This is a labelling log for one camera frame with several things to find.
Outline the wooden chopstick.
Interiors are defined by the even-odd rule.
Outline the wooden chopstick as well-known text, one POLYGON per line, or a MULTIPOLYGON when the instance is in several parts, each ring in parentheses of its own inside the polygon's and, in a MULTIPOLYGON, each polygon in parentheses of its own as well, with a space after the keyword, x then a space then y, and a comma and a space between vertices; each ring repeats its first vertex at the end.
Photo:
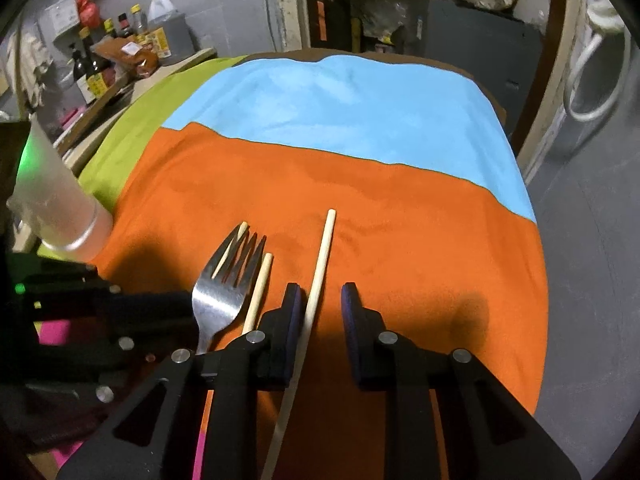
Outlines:
POLYGON ((257 280, 253 289, 252 296, 250 297, 250 304, 246 312, 246 317, 243 324, 242 334, 245 335, 255 329, 257 323, 257 317, 262 304, 262 296, 264 296, 265 289, 269 280, 271 265, 273 260, 273 254, 267 252, 262 258, 262 265, 260 266, 257 280))
POLYGON ((231 264, 234 261, 238 246, 241 244, 247 229, 248 223, 242 221, 231 231, 210 257, 206 269, 202 273, 203 276, 214 280, 226 263, 231 264))
POLYGON ((300 376, 302 376, 310 336, 312 329, 314 328, 314 319, 316 318, 316 312, 320 302, 324 278, 326 277, 326 267, 328 266, 330 256, 335 220, 336 210, 329 209, 326 214, 326 222, 324 222, 322 239, 318 251, 316 266, 314 267, 314 277, 312 278, 305 308, 303 326, 297 341, 293 375, 290 384, 283 395, 280 412, 276 426, 274 426, 265 465, 264 468, 262 468, 262 474, 260 475, 262 480, 271 479, 273 474, 276 472, 280 451, 285 437, 285 431, 286 428, 288 428, 288 421, 290 420, 293 411, 300 376))

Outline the metal fork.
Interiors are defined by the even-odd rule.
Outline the metal fork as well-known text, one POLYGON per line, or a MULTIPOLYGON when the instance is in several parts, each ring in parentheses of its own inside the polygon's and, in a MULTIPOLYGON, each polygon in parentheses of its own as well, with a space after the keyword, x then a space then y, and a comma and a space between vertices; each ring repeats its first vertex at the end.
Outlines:
POLYGON ((234 261, 226 263, 214 280, 202 275, 207 263, 204 266, 191 292, 198 324, 197 356, 209 350, 215 336, 234 322, 252 296, 266 240, 265 236, 258 240, 257 234, 250 235, 247 229, 234 261))

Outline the white plastic utensil caddy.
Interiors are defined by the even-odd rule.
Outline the white plastic utensil caddy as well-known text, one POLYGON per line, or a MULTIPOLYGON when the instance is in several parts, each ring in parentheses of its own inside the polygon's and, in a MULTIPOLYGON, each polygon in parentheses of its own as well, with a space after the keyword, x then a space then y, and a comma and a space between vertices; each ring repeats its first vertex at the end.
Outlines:
POLYGON ((112 232, 112 215, 81 188, 37 126, 30 127, 6 204, 44 246, 74 261, 96 258, 112 232))

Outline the multicolour table cloth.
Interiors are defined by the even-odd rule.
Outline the multicolour table cloth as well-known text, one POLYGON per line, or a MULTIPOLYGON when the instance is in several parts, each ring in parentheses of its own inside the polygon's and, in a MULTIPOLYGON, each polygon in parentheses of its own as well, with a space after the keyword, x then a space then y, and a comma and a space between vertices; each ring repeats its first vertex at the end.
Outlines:
POLYGON ((79 177, 114 216, 96 257, 125 292, 190 288, 247 221, 274 263, 264 301, 323 297, 274 476, 378 479, 384 398, 352 379, 342 286, 418 346, 474 353, 526 410, 548 332, 544 253, 499 119, 472 80, 350 55, 207 62, 128 110, 79 177))

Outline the dark bottle white label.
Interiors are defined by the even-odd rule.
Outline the dark bottle white label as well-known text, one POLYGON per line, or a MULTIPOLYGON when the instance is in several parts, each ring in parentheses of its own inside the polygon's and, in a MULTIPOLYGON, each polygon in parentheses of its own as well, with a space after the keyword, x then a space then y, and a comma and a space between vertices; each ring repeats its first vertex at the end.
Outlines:
POLYGON ((73 76, 76 87, 80 91, 85 103, 91 105, 96 100, 96 96, 88 84, 87 63, 80 51, 76 48, 76 44, 70 44, 70 52, 72 52, 73 76))

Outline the dark sauce bottle yellow label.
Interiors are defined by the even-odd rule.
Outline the dark sauce bottle yellow label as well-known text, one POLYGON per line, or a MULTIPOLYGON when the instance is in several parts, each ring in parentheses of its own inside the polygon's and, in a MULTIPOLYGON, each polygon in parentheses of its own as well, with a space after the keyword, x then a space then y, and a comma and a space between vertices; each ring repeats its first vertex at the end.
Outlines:
POLYGON ((93 40, 88 27, 83 27, 79 31, 79 38, 85 51, 88 86, 96 98, 100 98, 115 82, 114 66, 93 52, 93 40))

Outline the hanging dish towel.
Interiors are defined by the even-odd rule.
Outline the hanging dish towel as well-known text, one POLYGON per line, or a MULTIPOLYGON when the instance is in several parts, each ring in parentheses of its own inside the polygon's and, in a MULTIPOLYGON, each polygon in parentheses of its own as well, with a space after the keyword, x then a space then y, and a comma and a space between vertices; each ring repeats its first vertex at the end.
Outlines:
POLYGON ((53 64, 52 55, 38 37, 31 32, 22 32, 17 48, 17 33, 9 39, 6 49, 6 72, 9 75, 12 91, 16 91, 16 60, 20 64, 21 90, 26 96, 29 106, 37 108, 42 105, 42 94, 46 88, 44 76, 53 64))

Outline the brown spice packet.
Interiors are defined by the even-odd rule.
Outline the brown spice packet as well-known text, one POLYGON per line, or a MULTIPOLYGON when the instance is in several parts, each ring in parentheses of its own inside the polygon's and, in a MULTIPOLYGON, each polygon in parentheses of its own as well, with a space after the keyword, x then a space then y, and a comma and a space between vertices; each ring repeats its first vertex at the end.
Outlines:
POLYGON ((105 39, 92 47, 95 54, 122 66, 131 75, 148 78, 160 66, 157 55, 128 38, 105 39))

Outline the red plastic bag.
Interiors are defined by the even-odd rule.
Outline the red plastic bag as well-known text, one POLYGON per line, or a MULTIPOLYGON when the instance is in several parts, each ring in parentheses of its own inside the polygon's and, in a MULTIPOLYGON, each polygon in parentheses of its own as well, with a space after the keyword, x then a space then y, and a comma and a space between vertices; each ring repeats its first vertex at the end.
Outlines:
POLYGON ((76 0, 76 6, 82 27, 97 29, 101 26, 100 8, 93 0, 76 0))

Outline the large cooking oil jug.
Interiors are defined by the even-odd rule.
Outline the large cooking oil jug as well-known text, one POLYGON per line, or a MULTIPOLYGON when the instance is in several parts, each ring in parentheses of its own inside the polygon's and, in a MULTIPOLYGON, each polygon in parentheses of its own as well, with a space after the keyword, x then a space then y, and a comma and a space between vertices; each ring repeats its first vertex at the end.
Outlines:
POLYGON ((194 55, 194 44, 186 24, 186 16, 171 0, 151 0, 146 15, 149 37, 160 64, 176 64, 194 55))

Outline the dark grey cabinet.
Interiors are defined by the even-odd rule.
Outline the dark grey cabinet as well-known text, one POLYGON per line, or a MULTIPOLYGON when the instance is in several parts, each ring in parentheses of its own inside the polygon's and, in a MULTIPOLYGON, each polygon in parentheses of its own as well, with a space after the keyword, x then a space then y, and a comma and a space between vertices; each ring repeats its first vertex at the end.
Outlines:
POLYGON ((504 108, 506 134, 513 133, 542 50, 536 27, 451 0, 431 0, 422 50, 427 58, 471 74, 504 108))

